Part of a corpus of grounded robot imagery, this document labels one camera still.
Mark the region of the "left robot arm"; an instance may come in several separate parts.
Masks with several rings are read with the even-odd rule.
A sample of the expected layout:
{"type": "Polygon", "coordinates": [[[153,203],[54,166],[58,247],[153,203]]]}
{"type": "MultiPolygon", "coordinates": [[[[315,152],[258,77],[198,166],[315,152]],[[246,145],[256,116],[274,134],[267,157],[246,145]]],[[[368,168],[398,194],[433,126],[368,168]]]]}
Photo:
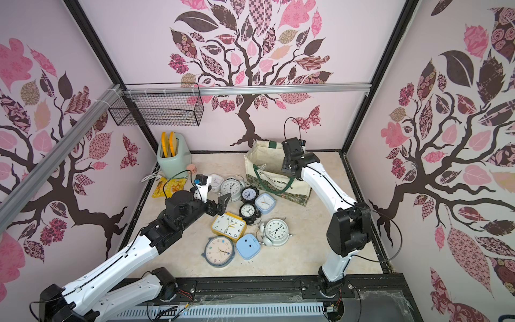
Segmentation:
{"type": "Polygon", "coordinates": [[[178,286],[165,268],[122,288],[117,285],[180,240],[185,229],[202,215],[224,214],[230,198],[229,193],[217,201],[197,199],[190,191],[174,193],[130,245],[64,287],[52,284],[43,290],[33,317],[37,321],[108,321],[145,301],[173,299],[178,286]]]}

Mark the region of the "canvas tote bag green handles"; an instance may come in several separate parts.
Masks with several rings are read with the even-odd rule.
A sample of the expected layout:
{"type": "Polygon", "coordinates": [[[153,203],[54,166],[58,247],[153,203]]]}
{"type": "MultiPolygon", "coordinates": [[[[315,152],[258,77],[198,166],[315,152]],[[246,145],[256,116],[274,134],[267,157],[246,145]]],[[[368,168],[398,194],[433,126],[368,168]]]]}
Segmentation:
{"type": "Polygon", "coordinates": [[[284,157],[279,143],[256,141],[244,156],[246,181],[248,185],[271,195],[306,206],[311,196],[311,187],[282,172],[284,157]]]}

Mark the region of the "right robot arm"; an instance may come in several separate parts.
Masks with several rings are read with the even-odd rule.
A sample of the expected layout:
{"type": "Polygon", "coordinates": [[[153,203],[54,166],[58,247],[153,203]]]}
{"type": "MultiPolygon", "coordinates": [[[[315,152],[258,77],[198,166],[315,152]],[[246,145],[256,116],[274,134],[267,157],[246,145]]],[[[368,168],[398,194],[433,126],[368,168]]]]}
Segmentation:
{"type": "Polygon", "coordinates": [[[331,253],[319,268],[319,283],[322,293],[332,295],[344,284],[351,260],[371,241],[371,211],[336,184],[320,159],[304,150],[302,140],[287,139],[282,149],[282,172],[307,183],[331,215],[326,233],[331,253]]]}

